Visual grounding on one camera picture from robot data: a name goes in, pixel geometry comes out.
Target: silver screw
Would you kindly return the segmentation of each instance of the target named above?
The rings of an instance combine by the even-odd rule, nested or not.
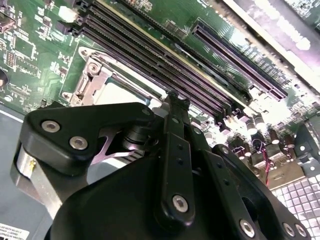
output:
[[[249,238],[253,238],[255,236],[255,230],[248,221],[241,219],[239,224],[245,235]]]
[[[196,127],[195,127],[193,130],[194,130],[194,132],[195,132],[196,134],[201,134],[201,131],[200,131],[199,128],[196,128]]]
[[[302,228],[302,226],[296,224],[295,227],[296,227],[296,229],[298,230],[298,232],[300,233],[300,235],[301,235],[302,237],[305,237],[305,238],[307,237],[307,233],[306,233],[306,231]]]
[[[41,124],[41,127],[48,133],[56,133],[60,130],[60,125],[57,122],[51,120],[44,121]]]
[[[87,51],[87,50],[82,50],[82,51],[81,51],[81,54],[82,54],[83,56],[87,56],[87,55],[88,55],[88,51]]]
[[[85,150],[88,147],[88,142],[81,136],[74,136],[69,141],[70,146],[76,150]]]
[[[224,152],[225,154],[229,154],[228,149],[226,149],[225,147],[222,147],[222,152]]]
[[[145,115],[148,115],[148,116],[151,114],[147,109],[143,109],[142,112],[143,112]]]
[[[172,121],[174,121],[176,124],[178,124],[179,123],[179,120],[178,119],[176,119],[176,118],[172,118]]]
[[[283,223],[283,227],[284,227],[284,230],[286,231],[287,234],[289,234],[291,237],[294,237],[295,236],[295,232],[294,230],[292,229],[292,227],[289,226],[289,224],[287,223]]]
[[[98,67],[98,65],[93,62],[88,65],[88,72],[93,75],[97,74],[99,72],[99,70],[100,70],[100,68]]]
[[[188,211],[188,203],[187,200],[180,195],[174,195],[172,198],[172,202],[174,207],[181,213],[185,213]]]

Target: black memory slot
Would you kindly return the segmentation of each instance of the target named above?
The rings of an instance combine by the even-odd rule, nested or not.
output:
[[[277,101],[288,96],[287,92],[272,77],[219,37],[205,23],[199,21],[192,34],[266,94],[269,94]]]
[[[145,12],[143,12],[142,10],[137,9],[135,7],[132,7],[131,4],[129,2],[127,2],[126,0],[117,0],[117,1],[119,3],[121,3],[123,6],[126,6],[128,9],[130,9],[134,15],[136,15],[137,17],[147,21],[150,24],[150,26],[152,26],[153,28],[159,30],[159,32],[162,33],[164,36],[166,36],[168,39],[170,39],[171,41],[181,45],[181,47],[183,49],[185,49],[188,53],[190,53],[201,64],[203,64],[204,66],[209,66],[209,68],[211,68],[215,73],[221,75],[221,73],[219,71],[217,71],[216,67],[212,64],[212,62],[210,62],[208,59],[206,59],[205,57],[200,55],[198,52],[194,51],[190,46],[188,46],[187,44],[182,42],[178,37],[176,37],[175,35],[170,33],[168,30],[166,30],[161,24],[159,24],[158,22],[154,21]],[[257,79],[257,78],[254,79],[252,81],[253,84],[255,84],[258,88],[261,88],[262,91],[266,92],[271,97],[275,98],[277,101],[279,101],[279,100],[281,100],[281,99],[283,99],[283,98],[288,96],[287,92],[284,91],[281,88],[281,86],[279,86],[278,83],[273,78],[271,78],[269,75],[267,75],[265,72],[263,72],[253,62],[250,61],[249,64],[253,65],[253,68],[256,67],[257,71],[261,72],[261,74],[264,75],[264,77],[262,79]],[[233,80],[227,78],[227,81],[230,82],[231,84],[233,83],[233,86],[235,88],[239,87],[239,85],[235,84]]]
[[[215,89],[212,84],[208,82],[207,79],[205,79],[203,76],[200,76],[196,71],[192,71],[189,67],[186,67],[184,63],[182,63],[179,59],[174,57],[172,54],[170,54],[167,51],[164,51],[161,46],[159,46],[157,43],[152,42],[149,38],[147,38],[145,35],[143,35],[141,32],[134,29],[131,25],[126,24],[126,22],[123,22],[123,20],[114,15],[111,11],[108,9],[99,9],[97,6],[91,6],[90,11],[95,16],[101,18],[101,25],[111,25],[112,27],[116,27],[120,30],[120,32],[124,33],[127,37],[130,38],[130,42],[132,43],[132,40],[134,40],[133,43],[138,44],[138,48],[145,48],[149,52],[147,53],[150,55],[151,53],[155,53],[158,55],[158,61],[162,62],[163,60],[166,61],[166,63],[169,65],[168,69],[174,69],[174,72],[176,75],[184,75],[182,78],[182,81],[186,81],[185,78],[188,78],[193,82],[194,85],[199,86],[201,89],[203,89],[202,92],[208,92],[211,95],[206,96],[208,100],[211,100],[214,102],[215,105],[219,105],[220,108],[227,108],[228,105],[231,105],[230,100],[225,97],[224,94],[222,94],[220,91]]]
[[[167,76],[161,74],[157,69],[147,65],[143,60],[138,58],[132,52],[125,48],[119,48],[114,41],[105,38],[101,33],[89,26],[75,27],[73,29],[74,37],[83,34],[89,39],[95,41],[97,44],[105,48],[107,54],[116,59],[117,61],[127,65],[132,70],[142,73],[144,77],[151,80],[154,83],[161,84],[169,90],[177,90],[183,97],[191,98],[191,102],[196,106],[199,106],[206,113],[211,116],[217,116],[221,114],[221,109],[216,109],[210,104],[210,102],[201,99],[197,93],[192,89],[187,89],[180,83],[171,80]]]
[[[188,52],[188,54],[190,54],[196,60],[196,64],[199,65],[199,67],[201,67],[201,68],[205,67],[205,68],[211,69],[212,72],[214,72],[216,75],[220,76],[222,79],[225,79],[226,82],[228,82],[231,86],[233,86],[233,88],[234,88],[233,91],[237,91],[237,93],[239,95],[244,95],[246,99],[250,99],[250,95],[248,94],[248,90],[245,87],[243,87],[238,82],[235,82],[233,79],[229,79],[225,74],[220,72],[212,62],[210,62],[205,57],[203,57],[198,52],[196,52],[194,49],[189,47],[187,44],[185,44],[183,41],[181,41],[178,37],[176,37],[175,35],[170,33],[161,24],[159,24],[158,22],[154,21],[151,17],[149,17],[145,12],[143,12],[140,9],[132,7],[130,5],[130,3],[126,2],[126,0],[117,0],[117,1],[115,0],[114,3],[121,4],[124,8],[127,8],[126,11],[129,11],[132,14],[131,17],[133,17],[136,20],[140,19],[141,21],[146,22],[146,24],[148,24],[148,26],[152,26],[153,28],[155,28],[157,31],[159,31],[159,33],[163,34],[170,41],[180,45],[186,52]],[[110,10],[107,7],[105,7],[102,3],[100,3],[97,0],[89,0],[89,2],[87,2],[87,0],[79,0],[79,1],[77,1],[77,4],[73,5],[73,7],[77,7],[77,6],[81,6],[81,9],[84,11],[87,11],[90,7],[94,6],[94,7],[101,9],[101,10],[110,12]],[[208,72],[208,74],[210,74],[214,79],[216,78],[215,75],[212,75],[209,72]],[[219,89],[214,89],[213,91],[215,93],[217,93],[217,95],[219,97],[221,97],[225,94],[224,91],[220,91]],[[224,96],[224,98],[228,99],[228,103],[234,102],[232,97]]]
[[[88,24],[88,26],[92,27],[93,29],[96,29],[98,32],[101,32],[101,34],[104,33],[103,35],[105,38],[114,41],[116,44],[121,43],[122,48],[130,49],[130,51],[135,56],[138,56],[148,65],[154,66],[155,68],[157,68],[159,72],[161,72],[164,75],[167,75],[170,79],[179,80],[179,82],[182,83],[186,88],[193,88],[193,90],[196,92],[196,94],[198,94],[200,98],[207,99],[208,101],[210,101],[214,108],[221,109],[223,107],[222,105],[217,104],[217,101],[215,101],[213,95],[208,94],[206,91],[201,90],[199,87],[189,82],[172,66],[167,64],[162,59],[156,58],[155,56],[153,56],[151,52],[143,51],[144,49],[142,47],[136,45],[135,42],[130,40],[129,38],[126,38],[127,36],[122,35],[120,32],[116,32],[115,29],[112,29],[111,27],[107,27],[103,23],[99,22],[97,19],[89,20],[89,17],[87,19],[88,21],[86,21],[86,24]]]
[[[128,24],[126,21],[124,21],[121,17],[114,14],[109,9],[105,8],[101,3],[95,2],[90,8],[90,11],[93,12],[93,14],[97,15],[98,17],[105,18],[105,20],[108,23],[112,23],[115,27],[118,29],[124,31],[126,30],[126,34],[129,35],[131,38],[138,38],[139,43],[147,47],[150,51],[153,51],[163,58],[167,59],[169,63],[174,63],[173,66],[179,66],[179,70],[183,71],[186,76],[191,76],[195,78],[199,83],[204,85],[209,92],[211,92],[213,95],[220,98],[223,103],[231,104],[230,99],[228,99],[225,94],[221,93],[219,90],[213,88],[212,84],[208,82],[206,79],[203,78],[199,73],[196,71],[190,70],[189,67],[184,66],[184,64],[180,64],[180,60],[173,56],[170,52],[165,51],[163,47],[159,46],[156,42],[152,41],[148,37],[146,37],[142,32],[136,30],[133,26]]]

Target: black plastic arm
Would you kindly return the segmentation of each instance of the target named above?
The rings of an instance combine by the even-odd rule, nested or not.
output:
[[[28,114],[13,168],[54,218],[48,240],[310,240],[228,147],[208,146],[189,104],[170,93],[164,118],[139,103]],[[134,150],[144,157],[86,185],[92,162]]]
[[[99,137],[115,136],[136,125],[147,126],[154,118],[153,112],[141,103],[45,108],[25,117],[20,142],[28,154],[58,172],[81,175],[100,150]],[[57,123],[59,131],[46,131],[42,126],[45,121]],[[77,136],[86,140],[84,150],[70,145],[71,138]]]

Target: metal grille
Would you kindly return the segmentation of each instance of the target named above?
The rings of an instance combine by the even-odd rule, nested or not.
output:
[[[319,183],[320,174],[272,191],[307,228],[313,240],[320,240]]]

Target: ram slot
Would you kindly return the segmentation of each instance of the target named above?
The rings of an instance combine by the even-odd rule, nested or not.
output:
[[[211,116],[217,116],[224,111],[221,108],[213,105],[211,102],[207,101],[205,98],[202,98],[198,95],[198,92],[190,87],[181,84],[180,82],[168,77],[166,74],[163,74],[159,71],[157,66],[153,67],[148,65],[140,55],[137,55],[136,52],[131,51],[125,47],[119,46],[119,40],[111,40],[105,35],[101,34],[98,30],[93,29],[92,27],[84,24],[82,26],[73,27],[71,29],[72,35],[78,37],[79,35],[84,35],[89,39],[95,41],[98,45],[105,48],[105,52],[121,62],[122,64],[127,65],[132,70],[137,73],[142,74],[145,78],[150,81],[161,84],[164,88],[168,90],[177,90],[181,93],[182,97],[191,98],[193,104],[199,106],[203,111],[208,113]]]
[[[195,70],[192,71],[189,65],[184,64],[184,67],[189,71],[191,70],[192,72],[192,74],[189,73],[189,75],[197,75],[198,77],[200,77],[202,80],[199,83],[203,86],[206,86],[206,88],[208,88],[209,86],[209,88],[211,89],[209,92],[211,93],[213,92],[213,94],[216,97],[218,97],[223,103],[230,104],[236,101],[240,103],[242,106],[244,106],[251,100],[251,96],[248,92],[248,89],[244,88],[238,82],[235,82],[234,80],[229,79],[227,76],[223,75],[221,72],[217,70],[216,66],[212,62],[208,61],[206,58],[201,56],[198,52],[194,51],[191,47],[189,47],[183,41],[181,41],[176,36],[174,36],[172,33],[168,32],[161,24],[155,22],[143,11],[136,8],[132,8],[129,4],[127,4],[125,0],[124,1],[119,0],[117,1],[117,3],[123,4],[125,8],[128,7],[128,10],[132,12],[136,20],[145,21],[150,26],[154,27],[157,31],[159,31],[161,34],[166,36],[167,39],[169,39],[173,43],[177,43],[178,45],[180,45],[183,49],[183,53],[187,53],[187,57],[189,61],[193,62],[194,66],[198,66],[199,68],[204,69],[204,72],[206,72],[209,76],[212,76],[213,79],[216,79],[216,81],[220,81],[219,78],[222,78],[226,82],[228,82],[228,84],[225,85],[228,88],[228,91],[226,91],[222,89],[220,86],[219,87],[214,86],[216,85],[216,83],[212,84],[212,82],[209,81],[207,77],[204,77],[203,74],[201,74],[199,71],[195,71]],[[99,10],[100,12],[105,12],[106,15],[112,16],[112,17],[115,16],[119,21],[122,21],[122,26],[129,27],[129,28],[133,27],[131,24],[126,22],[124,19],[122,19],[118,14],[115,14],[113,11],[111,11],[109,7],[107,7],[104,3],[100,3],[97,0],[89,0],[89,1],[79,0],[79,1],[76,1],[76,4],[73,5],[73,7],[77,7],[77,6],[80,6],[80,9],[83,11],[88,11],[91,8],[91,9],[94,9],[95,13],[98,13],[97,10]],[[140,35],[140,36],[144,35],[142,32],[140,32],[135,28],[133,31],[137,35]],[[147,38],[146,36],[144,37],[146,38],[147,41],[151,43],[151,45],[155,44],[155,42],[152,41],[151,39]],[[167,56],[168,59],[176,58],[178,62],[181,62],[181,60],[178,57],[171,56],[170,52],[168,52],[167,50],[164,51],[164,56]]]
[[[86,23],[93,29],[99,29],[100,32],[105,32],[105,37],[113,39],[116,43],[121,43],[121,46],[126,49],[130,49],[132,53],[134,53],[136,56],[139,56],[148,65],[155,66],[159,72],[162,72],[164,75],[167,75],[171,79],[179,80],[179,82],[182,83],[187,89],[193,88],[199,97],[209,100],[214,108],[221,109],[223,107],[227,107],[227,105],[225,104],[220,104],[220,102],[215,99],[214,95],[208,94],[207,91],[203,91],[202,89],[200,89],[200,87],[196,87],[170,64],[167,64],[161,58],[156,58],[152,53],[144,51],[143,47],[141,47],[139,44],[135,44],[134,41],[127,38],[127,36],[122,35],[121,32],[115,31],[115,29],[112,29],[112,27],[107,27],[97,19],[89,19],[90,18],[88,17]]]
[[[225,62],[233,66],[239,73],[247,77],[261,91],[269,94],[277,101],[288,96],[287,92],[272,77],[219,37],[205,23],[199,21],[193,29],[192,34],[212,49]]]
[[[157,57],[155,61],[158,61],[159,68],[165,66],[166,68],[163,69],[163,71],[170,71],[175,75],[177,80],[189,85],[190,88],[200,89],[198,94],[206,97],[208,101],[211,101],[216,107],[227,108],[228,105],[230,106],[231,101],[226,98],[223,93],[213,88],[213,85],[207,82],[205,78],[190,70],[190,68],[186,67],[176,57],[164,51],[155,42],[152,43],[150,39],[143,34],[137,34],[137,31],[132,26],[125,25],[125,22],[118,22],[116,18],[119,17],[111,17],[112,12],[106,13],[106,9],[102,11],[101,9],[97,9],[96,6],[90,7],[89,10],[94,16],[89,15],[90,12],[87,12],[85,17],[86,23],[91,25],[92,22],[94,22],[94,24],[98,24],[101,28],[104,28],[106,32],[112,31],[113,35],[117,35],[117,37],[123,39],[137,51],[141,52],[144,49],[147,56],[155,55]]]
[[[149,51],[158,54],[160,57],[166,59],[169,63],[173,63],[172,66],[173,67],[176,66],[176,69],[181,71],[183,74],[185,74],[186,77],[192,76],[194,79],[196,79],[198,83],[200,83],[200,85],[206,87],[207,90],[209,90],[213,95],[217,96],[223,103],[231,104],[230,99],[228,99],[226,95],[223,94],[222,92],[213,88],[210,82],[206,81],[206,79],[203,79],[203,77],[201,77],[196,72],[190,70],[189,67],[186,67],[185,65],[180,64],[180,60],[177,57],[173,56],[168,51],[163,50],[161,46],[159,46],[157,43],[150,40],[140,31],[137,31],[133,26],[128,25],[122,18],[112,13],[109,9],[105,8],[102,4],[96,2],[91,7],[89,7],[89,10],[96,16],[104,19],[107,23],[111,23],[116,28],[121,29],[122,31],[125,29],[126,33],[132,39],[134,38],[138,39],[142,47],[148,48]]]

